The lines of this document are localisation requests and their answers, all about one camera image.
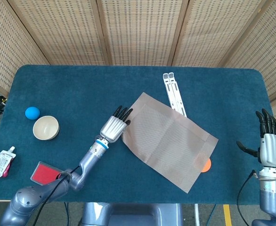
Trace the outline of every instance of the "beige bowl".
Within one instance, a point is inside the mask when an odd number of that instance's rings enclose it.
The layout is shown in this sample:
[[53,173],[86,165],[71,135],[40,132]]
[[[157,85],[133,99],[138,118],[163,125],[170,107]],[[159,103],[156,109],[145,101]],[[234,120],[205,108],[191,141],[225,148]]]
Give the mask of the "beige bowl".
[[52,116],[40,117],[33,125],[33,134],[39,140],[53,139],[59,131],[59,124]]

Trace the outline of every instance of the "blue tablecloth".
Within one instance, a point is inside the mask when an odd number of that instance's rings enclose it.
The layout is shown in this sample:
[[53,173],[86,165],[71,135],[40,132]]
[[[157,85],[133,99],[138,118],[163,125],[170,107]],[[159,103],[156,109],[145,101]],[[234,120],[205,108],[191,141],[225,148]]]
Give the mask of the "blue tablecloth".
[[[271,107],[261,74],[252,69],[26,65],[14,78],[0,125],[0,151],[12,145],[17,157],[7,178],[0,178],[0,199],[34,183],[38,161],[62,170],[75,168],[118,105],[131,106],[142,92],[169,105],[162,74],[174,72],[187,116],[219,139],[212,167],[202,173],[188,194],[141,162],[119,140],[111,144],[80,192],[69,202],[236,203],[237,193],[257,159],[235,142],[260,145],[256,110]],[[41,116],[58,119],[60,132],[49,141],[32,134],[34,121],[25,117],[36,106]],[[259,182],[251,179],[242,204],[259,203]]]

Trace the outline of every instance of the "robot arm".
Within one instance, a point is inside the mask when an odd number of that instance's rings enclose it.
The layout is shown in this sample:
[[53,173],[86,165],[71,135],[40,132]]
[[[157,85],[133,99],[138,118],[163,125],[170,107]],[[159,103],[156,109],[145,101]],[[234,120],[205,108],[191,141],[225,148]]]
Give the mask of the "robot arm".
[[48,198],[51,202],[59,197],[67,194],[69,187],[75,191],[83,188],[87,175],[101,158],[105,151],[109,148],[109,143],[114,143],[118,140],[126,127],[130,124],[130,120],[124,122],[132,109],[127,111],[122,106],[119,106],[115,113],[109,118],[106,124],[100,131],[100,136],[90,147],[86,155],[79,163],[82,174],[79,175],[73,170],[67,169],[64,174],[67,176],[61,177],[44,186],[31,186],[18,190],[6,208],[1,219],[1,226],[25,226],[35,211],[35,209]]
[[259,151],[244,147],[237,141],[238,147],[257,157],[263,165],[259,173],[260,181],[260,209],[269,214],[270,220],[254,220],[252,226],[276,226],[276,119],[262,109],[262,114],[256,112],[260,121]]

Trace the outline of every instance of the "black cable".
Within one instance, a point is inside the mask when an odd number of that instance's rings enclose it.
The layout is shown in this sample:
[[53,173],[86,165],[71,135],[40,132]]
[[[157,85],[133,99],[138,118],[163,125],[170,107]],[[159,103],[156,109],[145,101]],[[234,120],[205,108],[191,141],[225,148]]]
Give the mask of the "black cable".
[[[77,166],[75,169],[73,169],[70,173],[73,173],[74,171],[76,171],[80,166]],[[57,189],[57,187],[67,178],[68,176],[64,176],[64,178],[62,180],[60,180],[58,182],[58,184],[53,188],[52,192],[50,193],[50,195],[48,195],[47,199],[45,199],[45,201],[43,202],[42,206],[40,207],[39,209],[39,212],[38,214],[36,215],[36,218],[35,218],[35,221],[33,223],[32,226],[35,226],[36,225],[36,222],[38,221],[39,219],[39,216],[41,214],[41,211],[43,209],[43,207],[45,206],[46,202],[49,200],[49,198],[52,196],[52,194],[55,192],[55,190]]]
[[81,226],[82,223],[82,218],[80,219],[80,221],[78,222],[77,226]]
[[248,182],[248,180],[249,180],[255,173],[256,173],[255,170],[252,170],[252,172],[249,174],[248,178],[245,180],[245,182],[243,183],[243,186],[241,187],[240,191],[238,192],[237,199],[236,199],[237,210],[238,210],[238,212],[239,212],[241,218],[243,219],[243,221],[245,222],[245,224],[246,224],[247,226],[249,226],[249,224],[247,223],[247,221],[245,220],[245,218],[243,217],[243,215],[242,215],[242,213],[241,213],[240,207],[239,207],[239,205],[238,205],[238,199],[239,199],[239,197],[240,197],[240,194],[241,194],[241,191],[242,191],[243,187],[245,186],[245,184]]
[[213,207],[213,209],[212,209],[212,211],[211,211],[211,214],[209,215],[209,218],[208,218],[208,221],[207,221],[206,226],[209,226],[209,223],[210,223],[211,217],[212,217],[213,212],[214,212],[214,210],[215,210],[215,208],[216,208],[216,207],[217,207],[217,205],[216,205],[216,204],[214,204],[214,207]]
[[67,213],[67,226],[69,226],[69,203],[64,202],[66,213]]

